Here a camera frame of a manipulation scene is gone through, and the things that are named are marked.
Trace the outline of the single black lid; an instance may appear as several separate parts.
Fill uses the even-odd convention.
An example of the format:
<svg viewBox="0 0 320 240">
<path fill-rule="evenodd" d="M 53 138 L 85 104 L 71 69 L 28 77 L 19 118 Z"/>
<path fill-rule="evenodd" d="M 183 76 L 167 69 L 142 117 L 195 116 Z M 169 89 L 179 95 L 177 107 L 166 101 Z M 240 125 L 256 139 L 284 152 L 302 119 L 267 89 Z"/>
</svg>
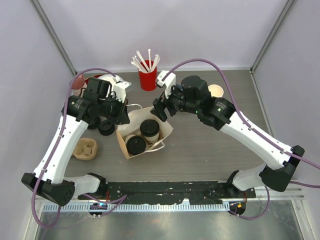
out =
<svg viewBox="0 0 320 240">
<path fill-rule="evenodd" d="M 101 122 L 101 119 L 99 117 L 95 117 L 93 120 L 90 121 L 87 128 L 89 130 L 94 130 L 98 128 L 100 122 Z"/>
</svg>

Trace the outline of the brown paper bag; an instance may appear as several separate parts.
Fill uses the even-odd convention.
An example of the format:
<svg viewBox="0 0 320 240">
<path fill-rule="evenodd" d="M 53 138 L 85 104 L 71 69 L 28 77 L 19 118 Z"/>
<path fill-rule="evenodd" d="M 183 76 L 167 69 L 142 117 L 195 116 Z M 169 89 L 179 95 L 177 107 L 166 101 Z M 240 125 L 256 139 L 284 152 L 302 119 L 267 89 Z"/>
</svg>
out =
<svg viewBox="0 0 320 240">
<path fill-rule="evenodd" d="M 163 140 L 158 140 L 158 142 L 156 142 L 153 145 L 148 145 L 146 143 L 146 149 L 141 154 L 131 155 L 128 153 L 127 148 L 126 148 L 126 144 L 125 144 L 125 138 L 126 138 L 126 136 L 131 135 L 131 134 L 141 136 L 144 138 L 144 136 L 142 135 L 142 133 L 140 131 L 140 125 L 143 121 L 152 119 L 152 120 L 155 120 L 158 122 L 159 129 L 170 129 L 171 132 L 173 131 L 173 127 L 167 121 L 162 122 L 158 117 L 151 114 L 151 109 L 152 109 L 151 106 L 146 107 L 146 108 L 143 108 L 139 104 L 137 106 L 139 107 L 139 109 L 130 111 L 128 113 L 130 123 L 119 125 L 116 130 L 118 143 L 119 143 L 120 148 L 121 148 L 126 159 L 130 159 L 130 158 L 133 158 L 135 156 L 139 156 L 139 155 L 142 155 L 145 153 L 156 152 L 156 151 L 165 147 L 164 139 L 163 139 Z"/>
</svg>

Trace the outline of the beige pulp cup carrier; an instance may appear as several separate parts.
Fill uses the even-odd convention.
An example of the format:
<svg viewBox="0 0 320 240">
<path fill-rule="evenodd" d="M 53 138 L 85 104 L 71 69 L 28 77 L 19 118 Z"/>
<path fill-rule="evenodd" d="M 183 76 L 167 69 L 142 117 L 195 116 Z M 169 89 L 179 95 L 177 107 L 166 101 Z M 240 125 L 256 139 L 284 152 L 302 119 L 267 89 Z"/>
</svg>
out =
<svg viewBox="0 0 320 240">
<path fill-rule="evenodd" d="M 164 140 L 166 139 L 170 134 L 171 134 L 171 130 L 168 128 L 161 128 L 159 130 L 159 140 Z"/>
</svg>

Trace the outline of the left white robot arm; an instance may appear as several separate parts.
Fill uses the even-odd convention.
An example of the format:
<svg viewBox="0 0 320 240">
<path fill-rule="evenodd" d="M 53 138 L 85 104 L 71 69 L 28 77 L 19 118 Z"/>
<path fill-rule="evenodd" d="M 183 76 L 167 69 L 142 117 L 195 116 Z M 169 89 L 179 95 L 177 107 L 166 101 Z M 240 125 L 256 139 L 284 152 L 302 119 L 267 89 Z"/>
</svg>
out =
<svg viewBox="0 0 320 240">
<path fill-rule="evenodd" d="M 90 77 L 80 95 L 71 95 L 63 107 L 57 131 L 43 159 L 21 182 L 31 191 L 60 207 L 73 197 L 90 194 L 100 200 L 107 192 L 106 179 L 95 173 L 65 177 L 69 160 L 83 133 L 104 117 L 112 126 L 129 124 L 127 89 L 131 82 L 106 74 Z"/>
</svg>

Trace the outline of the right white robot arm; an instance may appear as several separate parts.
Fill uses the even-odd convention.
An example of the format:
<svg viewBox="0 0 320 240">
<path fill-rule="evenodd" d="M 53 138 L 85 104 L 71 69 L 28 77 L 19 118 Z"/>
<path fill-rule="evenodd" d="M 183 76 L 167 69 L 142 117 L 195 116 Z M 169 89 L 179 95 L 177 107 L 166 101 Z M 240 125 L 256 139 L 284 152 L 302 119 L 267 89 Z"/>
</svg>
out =
<svg viewBox="0 0 320 240">
<path fill-rule="evenodd" d="M 230 197 L 262 186 L 277 192 L 286 190 L 300 162 L 298 158 L 305 153 L 301 146 L 277 141 L 238 113 L 233 103 L 214 97 L 207 82 L 197 75 L 188 76 L 177 85 L 175 74 L 166 76 L 162 72 L 155 83 L 164 92 L 153 101 L 150 112 L 162 122 L 177 112 L 195 114 L 204 125 L 233 137 L 264 161 L 256 168 L 235 170 L 229 176 L 225 190 Z"/>
</svg>

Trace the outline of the white paper cup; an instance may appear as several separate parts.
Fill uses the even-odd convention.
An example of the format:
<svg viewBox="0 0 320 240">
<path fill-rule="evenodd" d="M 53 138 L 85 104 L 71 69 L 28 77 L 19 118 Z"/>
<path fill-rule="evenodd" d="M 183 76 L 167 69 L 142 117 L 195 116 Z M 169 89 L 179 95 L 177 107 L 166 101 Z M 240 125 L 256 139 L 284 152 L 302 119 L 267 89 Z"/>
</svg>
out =
<svg viewBox="0 0 320 240">
<path fill-rule="evenodd" d="M 129 134 L 125 137 L 124 142 L 126 145 L 130 145 L 132 141 L 134 141 L 137 138 L 137 135 L 135 134 Z"/>
<path fill-rule="evenodd" d="M 153 144 L 155 144 L 155 143 L 157 143 L 157 142 L 159 141 L 160 133 L 157 132 L 157 133 L 156 133 L 155 135 L 153 135 L 153 136 L 143 135 L 143 137 L 144 137 L 144 139 L 145 139 L 145 141 L 146 141 L 146 143 L 147 143 L 148 145 L 153 145 Z"/>
</svg>

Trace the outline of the stack of paper cups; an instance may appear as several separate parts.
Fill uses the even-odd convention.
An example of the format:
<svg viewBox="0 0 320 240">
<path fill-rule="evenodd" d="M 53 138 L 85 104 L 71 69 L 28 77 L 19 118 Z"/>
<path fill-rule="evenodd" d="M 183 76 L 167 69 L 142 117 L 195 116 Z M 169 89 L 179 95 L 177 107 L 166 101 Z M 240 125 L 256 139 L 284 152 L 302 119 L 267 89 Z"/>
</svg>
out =
<svg viewBox="0 0 320 240">
<path fill-rule="evenodd" d="M 224 95 L 224 90 L 220 85 L 211 84 L 208 86 L 208 90 L 212 97 L 214 98 L 222 98 Z"/>
</svg>

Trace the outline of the stack of black lids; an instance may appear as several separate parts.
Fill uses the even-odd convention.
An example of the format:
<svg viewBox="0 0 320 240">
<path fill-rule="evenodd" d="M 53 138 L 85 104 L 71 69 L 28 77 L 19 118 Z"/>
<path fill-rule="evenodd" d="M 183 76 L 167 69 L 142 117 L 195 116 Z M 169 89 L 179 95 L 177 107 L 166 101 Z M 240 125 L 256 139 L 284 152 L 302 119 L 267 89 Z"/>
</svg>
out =
<svg viewBox="0 0 320 240">
<path fill-rule="evenodd" d="M 107 120 L 101 121 L 98 125 L 98 131 L 102 136 L 110 136 L 115 130 L 115 125 Z"/>
</svg>

